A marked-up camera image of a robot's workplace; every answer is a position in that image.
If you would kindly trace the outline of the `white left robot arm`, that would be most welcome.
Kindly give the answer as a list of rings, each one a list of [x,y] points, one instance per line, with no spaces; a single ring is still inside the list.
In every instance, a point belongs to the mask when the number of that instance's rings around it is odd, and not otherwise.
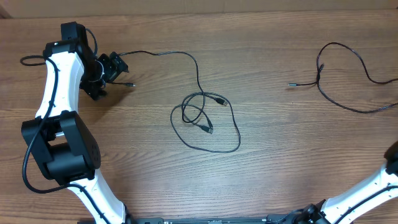
[[[129,71],[128,65],[116,52],[98,56],[88,34],[90,30],[77,22],[64,23],[61,40],[47,43],[39,55],[47,78],[35,118],[21,126],[27,144],[22,180],[38,194],[71,190],[93,223],[134,223],[106,183],[98,143],[78,114],[80,90],[97,100],[106,95],[106,84]]]

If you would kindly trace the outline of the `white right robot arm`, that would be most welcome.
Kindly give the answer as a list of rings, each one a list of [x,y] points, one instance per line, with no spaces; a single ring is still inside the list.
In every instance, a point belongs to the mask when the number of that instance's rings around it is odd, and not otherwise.
[[[397,143],[384,154],[386,163],[345,193],[309,205],[294,223],[352,223],[378,205],[397,197]]]

